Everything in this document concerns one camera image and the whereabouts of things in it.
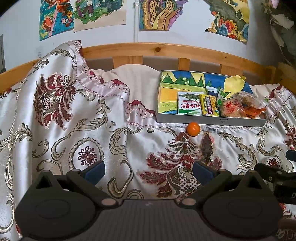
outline packaged food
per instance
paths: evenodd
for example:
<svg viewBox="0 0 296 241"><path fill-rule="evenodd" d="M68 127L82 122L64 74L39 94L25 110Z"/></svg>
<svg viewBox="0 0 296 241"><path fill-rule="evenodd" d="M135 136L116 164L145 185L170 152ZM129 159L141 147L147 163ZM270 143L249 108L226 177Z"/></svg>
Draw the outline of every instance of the packaged food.
<svg viewBox="0 0 296 241"><path fill-rule="evenodd" d="M222 102L221 115L227 117L247 117L238 97L230 98Z"/></svg>
<svg viewBox="0 0 296 241"><path fill-rule="evenodd" d="M206 86L205 88L207 89L208 95L215 96L217 99L217 97L218 97L218 89L217 88L212 87L212 86Z"/></svg>
<svg viewBox="0 0 296 241"><path fill-rule="evenodd" d="M234 93L231 97L239 97L243 104L245 104L248 107L254 107L260 110L261 112L265 112L266 107L268 106L268 102L265 99L260 98L254 94L250 94L246 91Z"/></svg>
<svg viewBox="0 0 296 241"><path fill-rule="evenodd" d="M223 93L224 93L224 89L221 88L219 90L219 93L218 93L218 97L217 97L217 101L216 101L216 104L218 107L220 107L222 105L222 101L223 101Z"/></svg>
<svg viewBox="0 0 296 241"><path fill-rule="evenodd" d="M178 114L202 115L200 94L203 92L178 91Z"/></svg>
<svg viewBox="0 0 296 241"><path fill-rule="evenodd" d="M252 106L244 108L245 113L248 115L249 118L254 118L259 115L261 115L262 111L259 109L256 109Z"/></svg>
<svg viewBox="0 0 296 241"><path fill-rule="evenodd" d="M212 95L200 94L200 103L203 115L216 116L215 103L216 97Z"/></svg>

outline wooden bed frame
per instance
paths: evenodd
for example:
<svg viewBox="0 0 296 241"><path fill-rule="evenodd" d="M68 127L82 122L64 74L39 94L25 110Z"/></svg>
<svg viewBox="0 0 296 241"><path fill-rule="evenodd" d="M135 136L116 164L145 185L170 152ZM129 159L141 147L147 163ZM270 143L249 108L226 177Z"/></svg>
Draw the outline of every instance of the wooden bed frame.
<svg viewBox="0 0 296 241"><path fill-rule="evenodd" d="M113 66L124 64L143 64L143 56L162 56L178 58L178 70L189 70L190 60L220 64L220 73L224 75L242 75L243 71L255 74L262 84L280 83L277 68L262 66L253 61L220 51L187 45L164 43L121 43L98 45L82 48L82 56L86 60L113 58ZM38 59L17 66L0 74L0 93L20 82ZM285 81L286 88L295 93L295 85Z"/></svg>

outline crayon drawing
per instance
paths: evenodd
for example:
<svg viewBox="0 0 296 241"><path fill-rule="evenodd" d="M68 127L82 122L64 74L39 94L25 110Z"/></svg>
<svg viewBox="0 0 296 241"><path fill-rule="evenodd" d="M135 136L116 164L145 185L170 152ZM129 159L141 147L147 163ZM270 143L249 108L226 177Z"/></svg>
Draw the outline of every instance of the crayon drawing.
<svg viewBox="0 0 296 241"><path fill-rule="evenodd" d="M207 32L248 41L250 10L247 0L204 0L215 16Z"/></svg>
<svg viewBox="0 0 296 241"><path fill-rule="evenodd" d="M182 14L186 2L188 0L143 0L140 4L140 31L168 31Z"/></svg>
<svg viewBox="0 0 296 241"><path fill-rule="evenodd" d="M127 0L75 0L74 32L126 24Z"/></svg>
<svg viewBox="0 0 296 241"><path fill-rule="evenodd" d="M177 113L178 91L204 92L206 86L220 90L224 88L224 97L230 98L232 94L241 90L253 93L249 84L240 76L226 76L190 71L162 71L158 93L158 113Z"/></svg>
<svg viewBox="0 0 296 241"><path fill-rule="evenodd" d="M39 40L74 27L70 0L42 0L39 19Z"/></svg>

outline circular bolt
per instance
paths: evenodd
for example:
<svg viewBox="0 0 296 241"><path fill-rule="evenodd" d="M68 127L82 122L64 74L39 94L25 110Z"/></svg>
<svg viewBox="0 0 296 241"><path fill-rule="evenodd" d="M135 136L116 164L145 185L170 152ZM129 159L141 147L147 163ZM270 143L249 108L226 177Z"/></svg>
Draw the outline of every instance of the circular bolt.
<svg viewBox="0 0 296 241"><path fill-rule="evenodd" d="M193 206L196 204L196 201L193 198L185 198L182 200L182 203L186 206Z"/></svg>
<svg viewBox="0 0 296 241"><path fill-rule="evenodd" d="M73 169L72 172L80 173L80 170L79 169Z"/></svg>
<svg viewBox="0 0 296 241"><path fill-rule="evenodd" d="M104 206L113 206L116 204L116 200L114 200L113 198L105 198L102 200L102 204Z"/></svg>

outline orange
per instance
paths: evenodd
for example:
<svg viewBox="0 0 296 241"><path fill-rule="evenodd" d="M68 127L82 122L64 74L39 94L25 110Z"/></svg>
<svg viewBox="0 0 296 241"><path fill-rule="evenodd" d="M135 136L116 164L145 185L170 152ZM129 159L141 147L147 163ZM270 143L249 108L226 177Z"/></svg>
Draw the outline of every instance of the orange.
<svg viewBox="0 0 296 241"><path fill-rule="evenodd" d="M186 127L186 131L188 135L196 137L200 133L200 125L196 122L190 122Z"/></svg>

